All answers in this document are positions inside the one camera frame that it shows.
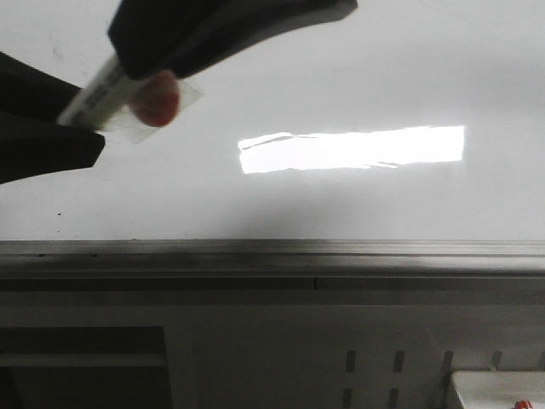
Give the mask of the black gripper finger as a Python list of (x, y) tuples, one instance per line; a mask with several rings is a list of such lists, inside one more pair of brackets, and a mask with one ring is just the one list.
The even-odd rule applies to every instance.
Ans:
[(130, 78), (165, 69), (187, 78), (271, 37), (342, 20), (357, 7), (342, 0), (122, 1), (108, 37)]
[(95, 165), (104, 136), (57, 124), (79, 90), (1, 53), (1, 183)]

